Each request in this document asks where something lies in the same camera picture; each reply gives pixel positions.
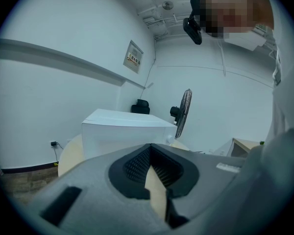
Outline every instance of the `gray surface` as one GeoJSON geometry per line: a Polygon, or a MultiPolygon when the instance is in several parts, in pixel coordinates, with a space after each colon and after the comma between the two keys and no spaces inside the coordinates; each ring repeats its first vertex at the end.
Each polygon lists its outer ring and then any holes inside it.
{"type": "MultiPolygon", "coordinates": [[[[110,183],[108,169],[118,158],[140,148],[136,146],[86,160],[43,189],[29,207],[40,213],[66,186],[83,189],[59,227],[73,234],[153,234],[170,230],[153,211],[149,200],[128,199],[110,183]]],[[[244,159],[205,155],[165,146],[192,161],[199,180],[186,197],[174,199],[177,212],[191,218],[203,211],[227,187],[235,173],[216,168],[219,162],[241,166],[244,159]]]]}
{"type": "Polygon", "coordinates": [[[185,152],[170,146],[159,146],[191,161],[199,170],[199,180],[190,193],[173,200],[176,211],[187,218],[193,218],[204,211],[237,176],[236,173],[217,169],[218,163],[242,167],[245,162],[242,158],[185,152]]]}
{"type": "Polygon", "coordinates": [[[191,220],[172,230],[153,212],[149,201],[125,198],[108,179],[112,162],[139,147],[81,163],[40,192],[31,209],[40,213],[66,186],[77,186],[83,192],[60,224],[62,231],[71,234],[236,235],[258,232],[294,193],[294,130],[252,149],[246,160],[166,147],[199,169],[191,192],[173,200],[179,215],[191,220]],[[234,174],[217,169],[220,162],[243,166],[234,174]]]}
{"type": "Polygon", "coordinates": [[[152,234],[169,230],[148,200],[127,199],[111,185],[108,169],[136,146],[99,156],[77,165],[36,195],[29,208],[40,213],[65,189],[83,191],[59,227],[71,234],[152,234]]]}

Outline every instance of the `white box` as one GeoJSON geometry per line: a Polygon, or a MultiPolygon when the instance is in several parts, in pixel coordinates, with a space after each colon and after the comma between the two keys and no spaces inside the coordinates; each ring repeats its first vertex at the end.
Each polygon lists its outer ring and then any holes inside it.
{"type": "Polygon", "coordinates": [[[82,122],[85,159],[145,143],[170,145],[176,129],[153,115],[97,109],[82,122]]]}

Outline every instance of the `ceiling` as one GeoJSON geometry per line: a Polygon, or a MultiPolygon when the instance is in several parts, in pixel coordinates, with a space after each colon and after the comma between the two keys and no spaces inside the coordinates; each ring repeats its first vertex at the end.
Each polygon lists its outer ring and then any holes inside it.
{"type": "MultiPolygon", "coordinates": [[[[182,27],[184,18],[189,17],[192,8],[190,0],[127,0],[136,9],[137,15],[146,23],[150,31],[153,33],[156,40],[171,36],[186,35],[182,27]],[[163,8],[163,3],[171,1],[173,8],[166,10],[163,8]]],[[[257,47],[255,50],[260,50],[264,54],[272,52],[272,31],[268,31],[264,36],[266,43],[263,47],[257,47]]]]}

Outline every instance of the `wall-mounted fan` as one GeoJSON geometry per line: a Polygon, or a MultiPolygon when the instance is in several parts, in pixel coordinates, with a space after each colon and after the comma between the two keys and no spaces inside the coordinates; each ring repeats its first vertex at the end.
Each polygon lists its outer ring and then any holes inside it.
{"type": "Polygon", "coordinates": [[[176,138],[179,138],[182,134],[182,131],[186,122],[188,110],[191,105],[191,100],[192,100],[192,91],[188,89],[185,91],[183,95],[180,108],[171,107],[170,114],[172,117],[175,118],[176,126],[177,126],[177,131],[175,135],[176,138]]]}

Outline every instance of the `round table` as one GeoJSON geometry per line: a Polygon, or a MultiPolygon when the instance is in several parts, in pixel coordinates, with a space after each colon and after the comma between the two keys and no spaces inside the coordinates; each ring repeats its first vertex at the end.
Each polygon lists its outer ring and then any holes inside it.
{"type": "MultiPolygon", "coordinates": [[[[189,151],[188,147],[186,147],[177,140],[174,140],[171,146],[189,151]]],[[[72,169],[75,165],[83,162],[84,160],[85,157],[83,151],[82,135],[79,134],[64,147],[64,150],[61,153],[59,160],[58,176],[60,177],[68,170],[72,169]]]]}

